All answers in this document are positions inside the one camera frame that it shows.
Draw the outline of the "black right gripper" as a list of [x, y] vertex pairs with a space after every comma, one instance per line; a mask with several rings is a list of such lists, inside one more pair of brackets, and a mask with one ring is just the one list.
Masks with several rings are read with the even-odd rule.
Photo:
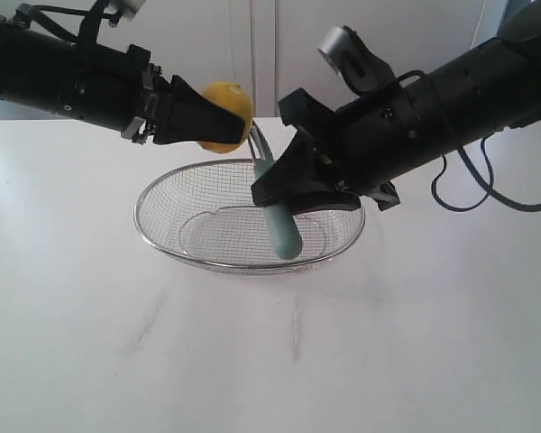
[[280, 100], [296, 133], [252, 184], [257, 207], [286, 204], [292, 215], [399, 204], [393, 179], [440, 157], [445, 134], [438, 94], [426, 73], [410, 71], [333, 111], [299, 88]]

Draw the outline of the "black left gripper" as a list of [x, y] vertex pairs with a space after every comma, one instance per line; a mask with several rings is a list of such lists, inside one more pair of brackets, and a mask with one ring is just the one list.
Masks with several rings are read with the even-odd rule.
[[117, 131], [133, 143], [238, 144], [245, 121], [202, 97], [183, 78], [170, 83], [151, 53], [137, 45], [117, 51], [98, 43], [72, 47], [71, 117]]

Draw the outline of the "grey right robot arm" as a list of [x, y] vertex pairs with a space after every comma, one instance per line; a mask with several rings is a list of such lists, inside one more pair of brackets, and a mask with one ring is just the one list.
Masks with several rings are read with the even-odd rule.
[[347, 26], [334, 28], [319, 50], [355, 100], [331, 110], [304, 89], [280, 100], [282, 123], [296, 133], [252, 184], [258, 207], [353, 211], [368, 197], [387, 210], [399, 203], [397, 177], [541, 121], [541, 1], [430, 73], [396, 76]]

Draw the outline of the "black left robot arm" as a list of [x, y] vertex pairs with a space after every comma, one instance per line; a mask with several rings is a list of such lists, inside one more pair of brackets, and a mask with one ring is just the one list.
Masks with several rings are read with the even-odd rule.
[[0, 99], [117, 131], [133, 143], [238, 144], [248, 125], [184, 79], [166, 80], [151, 54], [96, 42], [85, 19], [76, 41], [0, 15]]

